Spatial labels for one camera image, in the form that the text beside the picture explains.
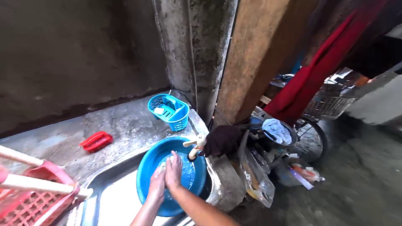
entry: bicycle tire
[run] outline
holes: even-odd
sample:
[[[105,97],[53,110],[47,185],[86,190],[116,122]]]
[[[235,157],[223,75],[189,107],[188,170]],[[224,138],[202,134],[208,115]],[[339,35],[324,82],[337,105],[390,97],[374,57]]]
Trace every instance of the bicycle tire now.
[[[319,156],[316,156],[314,159],[305,159],[307,163],[315,163],[317,161],[319,161],[323,155],[325,155],[325,153],[328,150],[328,140],[327,137],[325,135],[325,132],[322,130],[322,128],[317,124],[317,122],[311,118],[309,118],[308,116],[301,116],[300,119],[304,120],[307,124],[310,124],[311,127],[313,127],[315,129],[315,131],[317,132],[320,140],[321,140],[321,145],[322,145],[322,149],[321,149],[321,153]]]

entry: hand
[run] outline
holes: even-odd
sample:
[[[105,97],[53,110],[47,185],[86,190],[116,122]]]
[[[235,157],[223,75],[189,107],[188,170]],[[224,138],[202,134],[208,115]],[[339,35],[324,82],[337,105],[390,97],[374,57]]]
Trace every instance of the hand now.
[[[162,163],[151,176],[150,188],[146,201],[161,204],[163,202],[165,191],[166,165]]]
[[[181,186],[181,171],[183,168],[180,156],[174,151],[172,151],[172,155],[166,160],[165,176],[166,186],[171,191]]]

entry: faucet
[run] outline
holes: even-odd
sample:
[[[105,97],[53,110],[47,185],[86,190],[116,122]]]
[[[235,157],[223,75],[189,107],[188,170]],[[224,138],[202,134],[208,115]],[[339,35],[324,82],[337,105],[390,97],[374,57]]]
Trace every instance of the faucet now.
[[[190,145],[195,144],[195,146],[191,149],[190,153],[187,155],[187,159],[190,162],[194,162],[195,159],[197,158],[197,152],[202,151],[206,143],[207,143],[206,137],[201,134],[197,136],[197,140],[183,142],[184,147],[188,147]]]

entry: concrete wall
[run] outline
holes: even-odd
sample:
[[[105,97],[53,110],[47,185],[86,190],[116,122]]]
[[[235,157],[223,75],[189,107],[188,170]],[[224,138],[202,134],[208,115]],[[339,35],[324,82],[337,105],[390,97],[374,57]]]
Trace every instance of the concrete wall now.
[[[208,125],[222,79],[238,0],[190,0],[198,114]]]
[[[238,0],[153,0],[171,84],[206,124],[222,79]]]
[[[402,115],[402,75],[397,75],[386,84],[381,79],[378,81],[377,89],[367,93],[347,109],[350,116],[367,124],[379,125]]]
[[[0,30],[3,137],[170,86],[149,0],[4,0]]]

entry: hanging fabric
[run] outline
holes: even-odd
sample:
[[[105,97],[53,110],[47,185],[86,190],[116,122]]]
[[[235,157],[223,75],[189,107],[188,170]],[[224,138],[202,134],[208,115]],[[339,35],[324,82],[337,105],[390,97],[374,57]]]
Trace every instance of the hanging fabric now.
[[[329,36],[307,67],[264,107],[272,117],[293,126],[325,79],[339,67],[364,30],[377,18],[388,0],[376,0],[351,13]]]

